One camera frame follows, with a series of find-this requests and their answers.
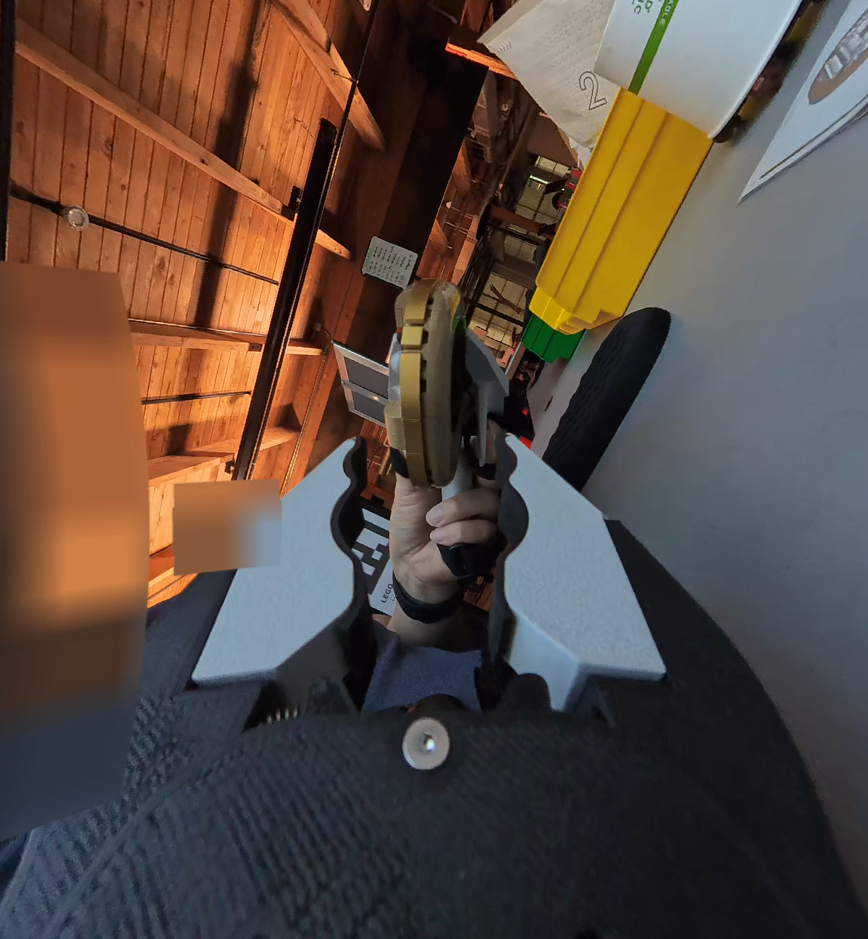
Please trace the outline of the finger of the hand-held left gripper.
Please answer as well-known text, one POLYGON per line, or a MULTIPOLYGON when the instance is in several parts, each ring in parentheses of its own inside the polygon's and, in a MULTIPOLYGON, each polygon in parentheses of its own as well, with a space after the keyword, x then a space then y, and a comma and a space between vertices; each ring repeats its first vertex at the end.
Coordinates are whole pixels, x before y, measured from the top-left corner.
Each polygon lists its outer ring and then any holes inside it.
POLYGON ((509 395, 509 379, 493 352, 472 331, 466 332, 465 363, 472 387, 473 417, 469 436, 477 467, 489 463, 487 433, 489 422, 498 423, 505 414, 509 395))

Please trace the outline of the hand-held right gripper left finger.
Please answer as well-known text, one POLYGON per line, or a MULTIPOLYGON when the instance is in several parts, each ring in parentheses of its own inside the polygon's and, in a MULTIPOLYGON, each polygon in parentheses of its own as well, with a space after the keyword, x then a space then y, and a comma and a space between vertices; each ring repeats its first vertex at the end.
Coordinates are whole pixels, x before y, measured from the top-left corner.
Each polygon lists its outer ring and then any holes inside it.
POLYGON ((362 438, 345 441, 282 499, 277 561, 234 575, 193 684, 310 687, 330 677, 369 684, 373 622, 354 550, 364 526, 366 451, 362 438))

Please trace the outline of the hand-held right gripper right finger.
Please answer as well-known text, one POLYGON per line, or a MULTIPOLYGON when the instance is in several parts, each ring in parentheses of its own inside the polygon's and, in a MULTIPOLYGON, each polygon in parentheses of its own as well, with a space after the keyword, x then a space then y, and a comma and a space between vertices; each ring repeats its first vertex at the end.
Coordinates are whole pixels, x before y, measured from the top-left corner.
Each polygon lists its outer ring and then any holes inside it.
POLYGON ((499 433, 491 653, 566 711, 589 679, 659 682, 666 666, 602 513, 521 440, 499 433))

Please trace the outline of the round gold lego model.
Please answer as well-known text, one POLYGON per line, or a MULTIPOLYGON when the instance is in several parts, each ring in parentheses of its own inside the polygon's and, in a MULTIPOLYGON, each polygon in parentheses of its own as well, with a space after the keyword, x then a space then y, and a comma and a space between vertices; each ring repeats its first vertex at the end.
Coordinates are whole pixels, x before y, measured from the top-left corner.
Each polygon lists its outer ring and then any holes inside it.
POLYGON ((416 487, 446 487, 470 409, 460 291, 449 281, 419 280, 399 294, 394 315, 384 406, 393 467, 416 487))

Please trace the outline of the person's left forearm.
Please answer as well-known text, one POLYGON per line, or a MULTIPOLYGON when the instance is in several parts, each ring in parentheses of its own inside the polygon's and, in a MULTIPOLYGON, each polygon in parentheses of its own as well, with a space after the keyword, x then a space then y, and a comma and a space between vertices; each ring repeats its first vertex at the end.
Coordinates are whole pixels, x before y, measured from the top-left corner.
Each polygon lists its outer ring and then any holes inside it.
POLYGON ((464 604, 446 619, 431 624, 410 618, 397 606, 386 628, 408 648, 465 652, 478 650, 483 645, 482 628, 464 604))

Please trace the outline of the lego instruction booklet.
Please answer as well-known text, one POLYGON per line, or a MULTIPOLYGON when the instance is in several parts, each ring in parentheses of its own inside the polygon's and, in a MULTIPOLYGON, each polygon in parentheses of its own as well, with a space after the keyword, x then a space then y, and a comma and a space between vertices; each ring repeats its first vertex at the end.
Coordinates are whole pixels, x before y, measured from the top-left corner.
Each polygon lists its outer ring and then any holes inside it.
POLYGON ((740 201, 868 112, 868 2, 852 1, 793 100, 740 201))

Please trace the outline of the person's left hand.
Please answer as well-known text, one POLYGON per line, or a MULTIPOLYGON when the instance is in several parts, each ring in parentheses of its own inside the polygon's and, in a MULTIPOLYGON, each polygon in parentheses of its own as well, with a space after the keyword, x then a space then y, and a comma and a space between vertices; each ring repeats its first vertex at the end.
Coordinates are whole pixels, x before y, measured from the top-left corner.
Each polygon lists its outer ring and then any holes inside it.
POLYGON ((481 546, 499 534, 499 485, 476 479, 473 488, 443 499, 438 488, 395 477, 390 519, 393 575, 411 597, 439 603, 457 592, 441 547, 481 546))

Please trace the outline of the green plastic bin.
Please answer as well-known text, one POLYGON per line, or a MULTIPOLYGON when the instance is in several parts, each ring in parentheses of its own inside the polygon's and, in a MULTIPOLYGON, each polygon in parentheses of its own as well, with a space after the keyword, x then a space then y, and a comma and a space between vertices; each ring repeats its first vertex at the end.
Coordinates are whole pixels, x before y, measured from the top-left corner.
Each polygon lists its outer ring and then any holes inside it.
POLYGON ((583 335, 584 330, 572 334, 555 330, 541 317, 530 313, 522 334, 522 346, 545 362, 567 361, 580 346, 583 335))

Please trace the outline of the yellow plastic bin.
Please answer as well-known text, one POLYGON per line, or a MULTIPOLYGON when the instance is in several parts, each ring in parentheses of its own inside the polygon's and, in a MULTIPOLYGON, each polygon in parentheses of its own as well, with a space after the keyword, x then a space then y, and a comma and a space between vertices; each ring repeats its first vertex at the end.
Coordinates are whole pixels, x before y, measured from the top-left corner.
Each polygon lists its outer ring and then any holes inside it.
POLYGON ((572 310, 595 296, 624 315, 712 144, 621 89, 535 286, 572 310))
POLYGON ((599 297, 579 299, 572 310, 564 302, 540 287, 535 287, 530 311, 562 335, 574 335, 597 329, 619 319, 623 314, 604 305, 599 297))

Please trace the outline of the black framed marker sign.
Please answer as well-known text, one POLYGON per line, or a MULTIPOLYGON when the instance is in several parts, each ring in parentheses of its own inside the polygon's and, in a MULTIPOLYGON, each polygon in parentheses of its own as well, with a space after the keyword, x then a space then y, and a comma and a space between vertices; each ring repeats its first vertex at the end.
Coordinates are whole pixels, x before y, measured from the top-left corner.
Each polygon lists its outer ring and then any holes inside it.
POLYGON ((374 613, 390 617, 396 607, 390 553, 390 512, 376 500, 361 498, 360 506, 363 525, 353 545, 353 552, 365 574, 371 609, 374 613))

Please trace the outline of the black wristband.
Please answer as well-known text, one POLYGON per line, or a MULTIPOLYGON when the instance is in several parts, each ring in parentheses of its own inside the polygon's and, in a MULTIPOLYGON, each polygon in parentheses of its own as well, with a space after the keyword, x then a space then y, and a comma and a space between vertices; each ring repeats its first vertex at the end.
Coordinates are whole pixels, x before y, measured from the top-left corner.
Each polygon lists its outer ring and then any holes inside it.
POLYGON ((461 593, 454 593, 444 600, 431 603, 411 596, 396 577, 393 577, 392 585, 399 610, 408 619, 426 626, 436 625, 450 619, 462 600, 461 593))

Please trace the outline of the black mesh chair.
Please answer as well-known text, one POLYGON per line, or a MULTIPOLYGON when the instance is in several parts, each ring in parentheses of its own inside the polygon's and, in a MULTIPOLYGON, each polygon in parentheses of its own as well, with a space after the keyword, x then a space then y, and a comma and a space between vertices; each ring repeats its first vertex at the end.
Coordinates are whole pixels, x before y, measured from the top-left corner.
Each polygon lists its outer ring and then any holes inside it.
POLYGON ((671 314, 659 307, 629 313, 594 353, 543 454, 571 487, 587 485, 647 382, 671 325, 671 314))

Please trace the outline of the grey framed screen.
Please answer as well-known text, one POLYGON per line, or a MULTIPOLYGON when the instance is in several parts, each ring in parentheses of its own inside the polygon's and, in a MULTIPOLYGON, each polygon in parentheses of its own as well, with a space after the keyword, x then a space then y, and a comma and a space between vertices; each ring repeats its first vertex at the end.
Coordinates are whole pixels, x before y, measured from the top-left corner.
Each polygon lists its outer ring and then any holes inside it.
POLYGON ((384 427, 384 408, 389 401, 388 365, 336 341, 333 347, 349 411, 364 421, 384 427))

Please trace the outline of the person's blue jeans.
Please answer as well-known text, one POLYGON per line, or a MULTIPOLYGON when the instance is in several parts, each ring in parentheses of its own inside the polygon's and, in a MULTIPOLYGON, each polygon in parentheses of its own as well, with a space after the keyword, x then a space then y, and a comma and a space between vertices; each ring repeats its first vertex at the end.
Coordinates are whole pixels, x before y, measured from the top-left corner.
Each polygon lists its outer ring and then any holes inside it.
POLYGON ((476 673, 482 652, 406 645, 391 630, 374 626, 377 657, 362 710, 409 709, 426 698, 450 698, 461 709, 482 710, 476 673))

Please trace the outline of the black pole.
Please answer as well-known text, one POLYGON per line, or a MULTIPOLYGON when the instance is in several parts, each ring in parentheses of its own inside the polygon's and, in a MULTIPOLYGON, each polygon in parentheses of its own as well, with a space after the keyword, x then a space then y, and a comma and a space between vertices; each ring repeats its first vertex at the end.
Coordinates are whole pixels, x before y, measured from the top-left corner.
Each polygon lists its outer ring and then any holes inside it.
POLYGON ((278 379, 287 356, 292 322, 297 312, 329 192, 337 155, 336 144, 337 127, 330 120, 322 119, 302 188, 286 264, 231 473, 235 482, 247 481, 252 477, 263 445, 278 379))

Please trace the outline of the white paper bag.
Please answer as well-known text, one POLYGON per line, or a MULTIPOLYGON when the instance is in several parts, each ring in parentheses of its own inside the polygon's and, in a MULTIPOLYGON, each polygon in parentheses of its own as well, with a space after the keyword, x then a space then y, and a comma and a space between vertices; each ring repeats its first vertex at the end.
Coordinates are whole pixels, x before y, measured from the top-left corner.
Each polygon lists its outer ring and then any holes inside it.
POLYGON ((479 43, 569 139, 593 147, 619 94, 596 70, 614 1, 519 1, 479 43))

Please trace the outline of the white paper cup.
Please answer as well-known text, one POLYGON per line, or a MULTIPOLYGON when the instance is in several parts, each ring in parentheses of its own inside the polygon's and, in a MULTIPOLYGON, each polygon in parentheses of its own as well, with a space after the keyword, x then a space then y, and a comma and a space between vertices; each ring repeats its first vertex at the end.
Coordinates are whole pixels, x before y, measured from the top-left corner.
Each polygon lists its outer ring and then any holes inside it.
POLYGON ((748 97, 800 4, 615 2, 594 71, 716 138, 748 97))

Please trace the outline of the white wall note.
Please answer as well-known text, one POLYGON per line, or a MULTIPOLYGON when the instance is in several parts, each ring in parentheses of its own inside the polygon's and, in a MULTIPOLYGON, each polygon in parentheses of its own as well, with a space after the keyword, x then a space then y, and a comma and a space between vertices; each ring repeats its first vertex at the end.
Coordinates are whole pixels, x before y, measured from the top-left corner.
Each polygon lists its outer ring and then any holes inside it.
POLYGON ((417 252, 374 236, 367 246, 360 273, 364 277, 404 290, 413 281, 418 261, 417 252))

